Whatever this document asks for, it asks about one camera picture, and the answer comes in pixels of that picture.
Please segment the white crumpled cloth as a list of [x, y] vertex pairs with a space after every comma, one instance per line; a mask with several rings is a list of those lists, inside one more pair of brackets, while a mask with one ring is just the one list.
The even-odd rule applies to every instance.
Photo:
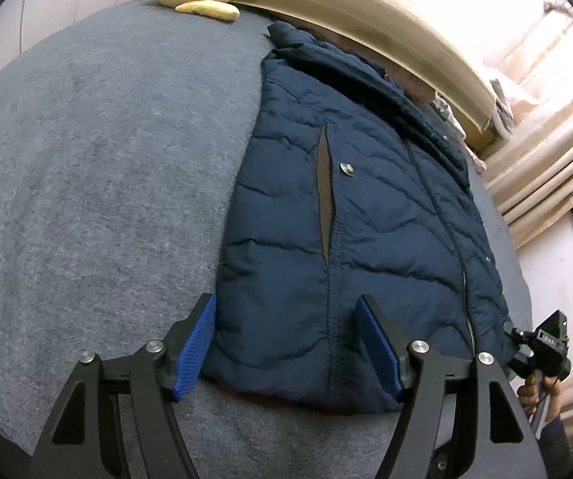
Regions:
[[435, 93], [435, 97], [430, 103], [431, 107], [434, 108], [436, 114], [446, 122], [446, 125], [452, 130], [452, 132], [457, 136], [457, 138], [465, 142], [466, 132], [462, 127], [461, 123], [455, 118], [453, 109], [446, 99], [439, 93]]

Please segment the navy quilted puffer jacket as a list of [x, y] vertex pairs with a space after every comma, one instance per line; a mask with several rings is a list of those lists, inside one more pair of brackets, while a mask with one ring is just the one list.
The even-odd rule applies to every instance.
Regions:
[[396, 410], [356, 326], [364, 294], [443, 355], [506, 364], [510, 315], [461, 149], [381, 65], [288, 23], [268, 32], [204, 375], [325, 410]]

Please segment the wooden bed headboard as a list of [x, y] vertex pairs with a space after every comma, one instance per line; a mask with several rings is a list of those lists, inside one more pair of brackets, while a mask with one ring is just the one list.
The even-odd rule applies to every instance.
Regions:
[[494, 140], [498, 98], [451, 42], [399, 0], [234, 0], [329, 29], [390, 59], [437, 90], [463, 119], [468, 143]]

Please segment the beige curtain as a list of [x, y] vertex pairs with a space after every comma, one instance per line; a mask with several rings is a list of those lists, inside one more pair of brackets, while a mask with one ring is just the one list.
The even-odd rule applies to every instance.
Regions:
[[549, 77], [536, 105], [517, 119], [510, 140], [486, 159], [482, 179], [522, 247], [573, 208], [573, 72]]

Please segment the grey bed cover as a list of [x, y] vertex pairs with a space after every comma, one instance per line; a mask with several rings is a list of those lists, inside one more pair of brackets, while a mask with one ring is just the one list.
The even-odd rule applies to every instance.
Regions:
[[29, 453], [75, 354], [119, 357], [213, 283], [268, 18], [152, 1], [0, 72], [0, 438]]

